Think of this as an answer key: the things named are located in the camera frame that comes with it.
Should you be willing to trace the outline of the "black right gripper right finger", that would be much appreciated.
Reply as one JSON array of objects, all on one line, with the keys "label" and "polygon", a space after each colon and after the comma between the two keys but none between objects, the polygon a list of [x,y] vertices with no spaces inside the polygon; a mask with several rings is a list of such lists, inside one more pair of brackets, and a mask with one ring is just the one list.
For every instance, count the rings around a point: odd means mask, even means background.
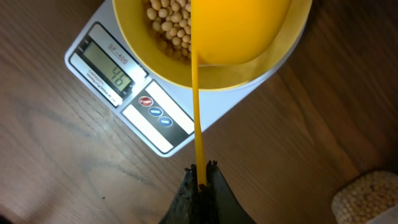
[{"label": "black right gripper right finger", "polygon": [[206,165],[206,185],[203,186],[203,222],[211,224],[255,224],[238,202],[217,161]]}]

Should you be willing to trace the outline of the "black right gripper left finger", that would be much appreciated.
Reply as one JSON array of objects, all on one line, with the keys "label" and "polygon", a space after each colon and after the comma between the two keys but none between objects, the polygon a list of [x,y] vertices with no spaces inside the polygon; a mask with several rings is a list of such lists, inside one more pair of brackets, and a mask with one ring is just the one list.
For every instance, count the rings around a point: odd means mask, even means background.
[{"label": "black right gripper left finger", "polygon": [[184,169],[185,176],[164,217],[159,224],[199,223],[197,168],[195,164]]}]

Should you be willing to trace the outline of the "orange plastic measuring scoop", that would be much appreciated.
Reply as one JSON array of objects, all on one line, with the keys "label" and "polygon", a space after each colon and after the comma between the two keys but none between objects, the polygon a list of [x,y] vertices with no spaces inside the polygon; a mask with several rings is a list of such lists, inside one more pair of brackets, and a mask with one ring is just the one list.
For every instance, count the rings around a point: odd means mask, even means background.
[{"label": "orange plastic measuring scoop", "polygon": [[290,1],[285,0],[192,2],[192,90],[199,185],[206,184],[206,162],[200,124],[199,67],[238,65],[258,57],[276,37],[290,4]]}]

